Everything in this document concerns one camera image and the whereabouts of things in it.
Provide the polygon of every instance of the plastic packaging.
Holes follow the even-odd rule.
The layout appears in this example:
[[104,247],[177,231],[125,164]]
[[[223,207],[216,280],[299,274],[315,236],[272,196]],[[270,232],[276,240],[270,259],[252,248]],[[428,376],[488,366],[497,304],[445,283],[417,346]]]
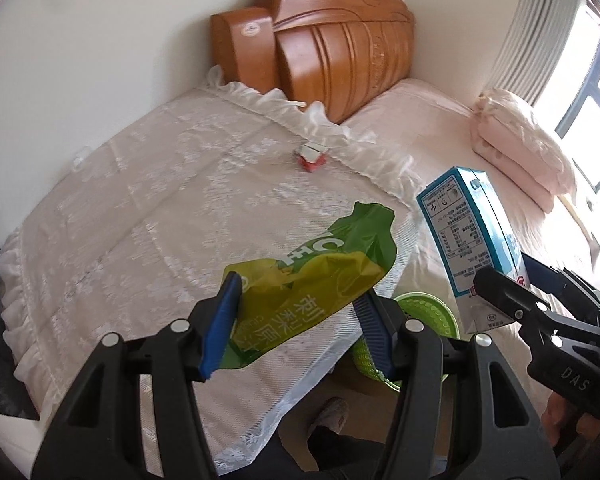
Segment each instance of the plastic packaging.
[[356,202],[353,213],[285,258],[229,265],[242,298],[221,368],[242,368],[369,290],[391,269],[394,212]]

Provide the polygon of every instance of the nutrition label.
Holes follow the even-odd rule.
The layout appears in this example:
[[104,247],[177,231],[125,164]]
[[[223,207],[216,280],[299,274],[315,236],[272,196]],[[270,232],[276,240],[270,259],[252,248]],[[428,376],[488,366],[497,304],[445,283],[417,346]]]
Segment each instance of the nutrition label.
[[477,269],[492,265],[491,256],[467,200],[450,176],[424,197],[458,292],[470,290]]

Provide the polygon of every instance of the folded blanket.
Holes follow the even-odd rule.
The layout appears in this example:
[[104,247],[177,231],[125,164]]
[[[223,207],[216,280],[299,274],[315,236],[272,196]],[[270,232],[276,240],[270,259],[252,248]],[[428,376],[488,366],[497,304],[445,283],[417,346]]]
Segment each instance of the folded blanket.
[[484,92],[470,123],[472,148],[505,173],[545,212],[554,197],[576,195],[575,169],[558,135],[543,128],[533,108],[502,89]]
[[553,211],[555,197],[547,191],[545,187],[538,184],[534,178],[522,168],[522,166],[484,140],[479,134],[477,121],[478,119],[476,116],[472,117],[470,120],[471,147],[474,152],[488,160],[502,173],[513,180],[522,191],[540,206],[542,211],[547,214]]

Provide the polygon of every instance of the blue and white carton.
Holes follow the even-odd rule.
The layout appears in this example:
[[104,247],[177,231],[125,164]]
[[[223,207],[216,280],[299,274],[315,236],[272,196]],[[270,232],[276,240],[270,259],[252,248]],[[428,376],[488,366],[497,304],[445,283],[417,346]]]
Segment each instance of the blue and white carton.
[[475,273],[487,266],[529,286],[520,246],[487,174],[451,168],[418,195],[418,204],[440,251],[464,332],[512,323],[475,293]]

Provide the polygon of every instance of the person's hand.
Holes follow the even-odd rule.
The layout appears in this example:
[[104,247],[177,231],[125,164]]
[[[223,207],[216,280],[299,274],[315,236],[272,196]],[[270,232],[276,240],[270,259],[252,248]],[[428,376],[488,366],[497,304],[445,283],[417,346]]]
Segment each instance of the person's hand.
[[[547,401],[546,410],[540,417],[552,447],[558,444],[560,430],[567,424],[569,413],[569,403],[555,392],[552,393]],[[600,420],[585,413],[580,417],[576,431],[588,441],[595,440],[600,434]]]

